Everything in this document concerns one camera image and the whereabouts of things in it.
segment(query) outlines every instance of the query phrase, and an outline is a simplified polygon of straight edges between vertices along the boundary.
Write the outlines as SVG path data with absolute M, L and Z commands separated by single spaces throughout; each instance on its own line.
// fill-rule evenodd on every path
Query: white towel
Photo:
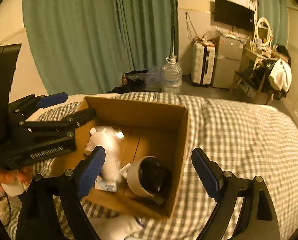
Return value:
M 140 231 L 143 225 L 129 215 L 116 218 L 89 218 L 101 240 L 124 240 L 127 236 Z
M 291 84 L 290 66 L 284 60 L 278 60 L 273 66 L 268 80 L 274 90 L 288 92 Z

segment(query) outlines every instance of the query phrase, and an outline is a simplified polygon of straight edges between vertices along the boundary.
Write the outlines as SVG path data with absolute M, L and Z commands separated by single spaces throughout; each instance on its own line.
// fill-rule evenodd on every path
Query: gingham bed sheet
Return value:
M 215 206 L 208 197 L 191 163 L 191 151 L 201 147 L 222 170 L 237 177 L 265 179 L 278 218 L 280 239 L 287 240 L 298 227 L 298 129 L 279 111 L 258 105 L 188 95 L 132 92 L 117 96 L 126 100 L 183 105 L 188 109 L 189 126 L 184 169 L 180 181 L 176 211 L 166 222 L 142 219 L 145 227 L 135 237 L 142 239 L 196 239 Z M 42 114 L 38 121 L 55 121 L 76 111 L 79 102 Z M 34 174 L 50 176 L 53 159 L 34 165 Z M 64 235 L 73 239 L 59 197 L 55 207 Z M 115 217 L 118 214 L 86 200 L 81 202 L 88 217 Z M 223 239 L 232 236 L 242 198 Z M 15 239 L 19 210 L 12 207 L 7 231 Z

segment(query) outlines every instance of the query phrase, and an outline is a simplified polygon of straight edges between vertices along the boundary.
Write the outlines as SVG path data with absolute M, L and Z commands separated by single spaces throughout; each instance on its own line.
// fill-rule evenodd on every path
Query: blue gripper pad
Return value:
M 50 106 L 55 106 L 57 104 L 64 103 L 65 101 L 67 101 L 67 99 L 68 99 L 67 93 L 65 93 L 65 92 L 58 93 L 58 94 L 50 95 L 47 97 L 42 97 L 38 101 L 37 106 L 39 106 L 41 108 L 47 108 Z
M 223 186 L 222 169 L 212 162 L 201 148 L 192 151 L 191 161 L 208 196 L 217 201 Z
M 101 146 L 96 146 L 86 160 L 79 162 L 74 169 L 74 174 L 77 176 L 78 198 L 82 199 L 87 196 L 95 183 L 97 176 L 105 162 L 105 149 Z

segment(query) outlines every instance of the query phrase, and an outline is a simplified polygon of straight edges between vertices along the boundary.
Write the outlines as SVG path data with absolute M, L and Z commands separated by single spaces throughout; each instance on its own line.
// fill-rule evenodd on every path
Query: white plush toy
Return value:
M 116 218 L 89 218 L 101 240 L 134 239 L 129 235 L 139 232 L 143 225 L 135 217 L 120 215 Z
M 121 181 L 119 173 L 119 140 L 123 138 L 121 131 L 117 132 L 110 126 L 97 126 L 90 130 L 91 137 L 84 149 L 85 154 L 90 154 L 96 146 L 102 146 L 106 152 L 105 163 L 101 169 L 102 177 L 106 181 Z

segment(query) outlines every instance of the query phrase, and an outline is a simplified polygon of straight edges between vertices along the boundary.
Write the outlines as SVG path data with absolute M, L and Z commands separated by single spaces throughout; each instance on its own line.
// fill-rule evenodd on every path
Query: cardboard box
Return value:
M 113 98 L 86 97 L 80 110 L 92 107 L 97 118 L 76 129 L 75 152 L 57 157 L 53 175 L 74 169 L 85 156 L 83 149 L 90 138 L 90 129 L 109 125 L 121 129 L 125 139 L 120 145 L 120 166 L 144 156 L 157 157 L 172 173 L 172 185 L 161 206 L 134 195 L 122 178 L 118 192 L 92 189 L 87 200 L 113 211 L 134 216 L 165 220 L 171 217 L 176 204 L 186 149 L 188 112 L 183 106 Z

